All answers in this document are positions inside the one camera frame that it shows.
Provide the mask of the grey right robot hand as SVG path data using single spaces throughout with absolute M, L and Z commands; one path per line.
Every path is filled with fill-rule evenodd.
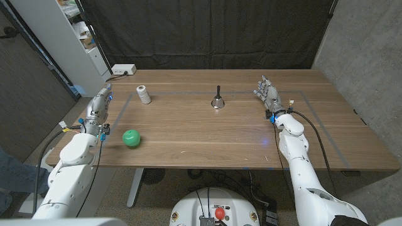
M 285 112 L 276 87 L 264 75 L 262 81 L 258 82 L 258 89 L 254 93 L 263 101 L 265 108 L 270 113 L 282 114 Z

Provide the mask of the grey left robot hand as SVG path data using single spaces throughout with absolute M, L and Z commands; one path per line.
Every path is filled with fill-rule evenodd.
M 86 116 L 81 125 L 80 132 L 98 135 L 100 126 L 105 123 L 108 117 L 109 103 L 112 100 L 112 84 L 108 83 L 89 102 L 86 108 Z

